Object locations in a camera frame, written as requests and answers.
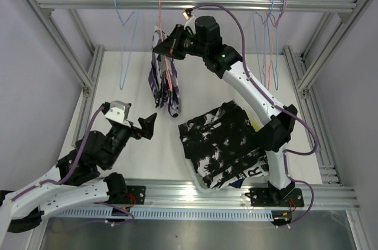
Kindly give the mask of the purple camouflage trousers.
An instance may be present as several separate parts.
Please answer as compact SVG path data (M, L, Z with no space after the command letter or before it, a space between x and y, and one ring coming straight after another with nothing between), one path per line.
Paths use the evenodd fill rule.
M174 59L152 52L148 83L155 107L163 108L166 105L169 115L178 117L181 113L181 99Z

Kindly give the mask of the light blue wire hanger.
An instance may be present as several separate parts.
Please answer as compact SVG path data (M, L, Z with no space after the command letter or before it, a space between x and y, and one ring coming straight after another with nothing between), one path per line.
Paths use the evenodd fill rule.
M124 90L126 78L128 76L130 68L132 52L135 45L136 30L139 22L139 12L132 11L126 18L124 18L120 13L120 9L118 7L118 0L113 0L113 6L122 29L119 89Z

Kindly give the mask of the black white patterned trousers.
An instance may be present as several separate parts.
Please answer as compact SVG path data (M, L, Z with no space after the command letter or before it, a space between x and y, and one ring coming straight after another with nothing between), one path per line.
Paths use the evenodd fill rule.
M233 100L180 124L178 130L185 158L210 189L229 186L266 155L246 112Z

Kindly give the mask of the blue hanger with black trousers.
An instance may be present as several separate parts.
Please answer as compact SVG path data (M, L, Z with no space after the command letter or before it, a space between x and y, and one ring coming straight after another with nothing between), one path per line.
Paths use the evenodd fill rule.
M266 69L266 49L272 50L271 29L275 31L276 17L273 13L275 0L269 0L268 10L265 12L255 11L252 14L253 37L255 39L255 49L258 58L259 77L262 82L266 80L266 74L270 73Z

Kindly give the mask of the blue hanger with navy trousers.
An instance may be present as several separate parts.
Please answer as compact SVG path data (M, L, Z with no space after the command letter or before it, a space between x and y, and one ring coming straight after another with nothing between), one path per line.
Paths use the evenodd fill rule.
M276 28L277 28L277 33L278 33L278 52L279 52L279 23L284 15L284 13L286 12L286 8L287 8L287 0L281 0L281 6L279 6L279 14L276 17Z

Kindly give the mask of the pink hanger with newsprint trousers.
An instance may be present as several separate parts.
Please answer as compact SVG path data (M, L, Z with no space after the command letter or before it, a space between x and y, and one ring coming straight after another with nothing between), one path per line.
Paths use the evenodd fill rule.
M263 53L264 85L268 90L271 87L278 90L278 33L276 28L276 19L271 13L265 12L263 20L265 22L264 41L267 42L267 45L264 45Z

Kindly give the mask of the yellow trousers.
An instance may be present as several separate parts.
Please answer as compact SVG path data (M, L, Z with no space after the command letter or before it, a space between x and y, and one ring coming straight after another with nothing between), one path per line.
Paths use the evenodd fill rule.
M250 123L253 126L253 128L255 129L255 131L259 131L262 128L260 122L255 120L255 119L251 119Z

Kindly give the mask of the newsprint patterned trousers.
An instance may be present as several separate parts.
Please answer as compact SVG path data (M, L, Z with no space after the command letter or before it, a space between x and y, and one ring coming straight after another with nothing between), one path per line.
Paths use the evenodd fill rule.
M257 163L254 163L251 167L245 168L241 173L237 175L236 184L242 185L243 182L250 177L264 177L269 175L269 164L266 155L258 158Z

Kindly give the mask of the navy blue denim trousers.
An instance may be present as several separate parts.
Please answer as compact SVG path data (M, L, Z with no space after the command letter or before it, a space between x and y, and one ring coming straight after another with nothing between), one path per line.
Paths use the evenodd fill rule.
M230 183L229 186L236 188L236 189L240 189L243 185L243 182L244 182L244 179L240 179L240 180L237 180L237 181Z

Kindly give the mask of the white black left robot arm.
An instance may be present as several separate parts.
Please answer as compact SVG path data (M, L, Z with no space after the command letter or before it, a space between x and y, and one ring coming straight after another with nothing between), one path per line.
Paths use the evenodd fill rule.
M75 149L35 182L17 191L1 191L1 235L34 229L52 215L84 204L136 203L123 175L110 170L127 142L151 139L157 114L139 118L140 127L111 123L107 134L88 129Z

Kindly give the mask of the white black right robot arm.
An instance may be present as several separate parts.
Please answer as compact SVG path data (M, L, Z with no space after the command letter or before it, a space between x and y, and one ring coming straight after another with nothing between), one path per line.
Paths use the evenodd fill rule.
M251 106L263 125L257 138L268 158L269 200L275 205L287 202L295 183L286 175L284 153L294 130L296 107L277 102L254 77L245 57L223 42L214 17L190 17L184 25L177 24L152 51L177 60L185 59L186 55L202 58L211 72L234 88Z

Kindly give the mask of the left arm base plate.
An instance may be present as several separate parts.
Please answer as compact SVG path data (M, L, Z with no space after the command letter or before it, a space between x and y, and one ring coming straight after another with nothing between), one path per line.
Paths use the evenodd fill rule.
M128 193L123 197L121 203L129 205L144 205L146 198L145 186L127 186Z

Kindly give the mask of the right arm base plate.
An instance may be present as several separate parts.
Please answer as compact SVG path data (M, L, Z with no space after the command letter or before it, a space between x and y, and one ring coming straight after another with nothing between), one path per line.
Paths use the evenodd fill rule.
M283 199L278 199L274 201L269 194L269 189L267 187L254 187L250 188L245 196L250 200L250 204L253 207L304 207L304 197L302 195L302 190L299 188L294 188L287 196Z

